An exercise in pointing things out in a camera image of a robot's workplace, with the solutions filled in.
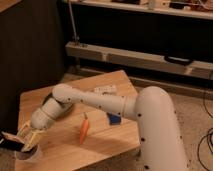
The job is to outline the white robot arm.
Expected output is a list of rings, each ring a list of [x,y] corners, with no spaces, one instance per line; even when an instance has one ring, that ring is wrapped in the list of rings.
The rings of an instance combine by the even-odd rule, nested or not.
[[[22,150],[27,152],[37,146],[43,134],[75,103],[135,120],[142,160],[149,171],[189,171],[173,101],[164,89],[156,86],[146,87],[130,97],[58,84],[19,129],[17,136],[24,140]]]

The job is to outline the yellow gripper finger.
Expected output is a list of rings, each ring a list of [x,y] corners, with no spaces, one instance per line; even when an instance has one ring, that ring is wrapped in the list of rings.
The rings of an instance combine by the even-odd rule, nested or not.
[[[41,130],[33,130],[31,131],[25,138],[25,145],[23,147],[24,151],[30,151],[36,145],[39,144],[42,139],[44,132]]]
[[[18,133],[17,133],[17,136],[18,136],[19,138],[22,138],[22,139],[26,138],[26,137],[28,136],[28,134],[30,133],[30,129],[31,129],[31,127],[30,127],[30,122],[27,121],[27,122],[25,122],[25,123],[22,125],[22,127],[19,129],[19,131],[18,131]]]

